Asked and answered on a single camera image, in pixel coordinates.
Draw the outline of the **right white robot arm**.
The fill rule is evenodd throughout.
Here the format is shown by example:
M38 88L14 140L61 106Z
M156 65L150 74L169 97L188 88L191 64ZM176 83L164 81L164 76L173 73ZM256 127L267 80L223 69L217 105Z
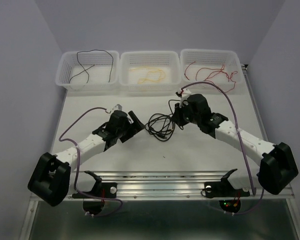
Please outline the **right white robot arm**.
M278 195L299 174L293 152L286 143L274 144L240 129L226 116L212 112L202 94L184 89L176 95L180 101L172 115L175 124L181 128L194 124L201 132L249 157L258 165L256 178L268 193Z

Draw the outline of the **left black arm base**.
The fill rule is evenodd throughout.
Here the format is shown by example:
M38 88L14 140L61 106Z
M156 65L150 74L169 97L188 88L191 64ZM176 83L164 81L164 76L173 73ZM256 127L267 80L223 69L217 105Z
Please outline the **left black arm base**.
M86 215L91 217L105 217L118 209L121 204L114 199L117 198L117 186L116 182L104 182L95 183L92 189L85 192L88 195L102 198L102 200L95 199L89 200L85 195L81 193L74 193L71 195L73 199L83 200L82 208Z

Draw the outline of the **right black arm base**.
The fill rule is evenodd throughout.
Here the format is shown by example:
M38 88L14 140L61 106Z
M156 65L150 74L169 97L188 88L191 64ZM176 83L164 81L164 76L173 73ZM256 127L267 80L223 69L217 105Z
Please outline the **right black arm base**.
M208 199L220 198L219 208L225 214L237 215L241 209L241 198L249 197L250 191L234 189L229 183L221 181L211 181L204 184L200 194Z

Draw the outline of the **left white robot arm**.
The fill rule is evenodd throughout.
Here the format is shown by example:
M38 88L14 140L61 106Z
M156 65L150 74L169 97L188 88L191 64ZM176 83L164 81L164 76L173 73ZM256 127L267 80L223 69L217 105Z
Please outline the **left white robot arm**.
M41 155L27 184L28 190L50 206L57 206L68 194L72 170L78 170L85 161L107 151L117 141L126 142L143 129L145 125L133 111L114 110L107 122L80 143L62 152Z

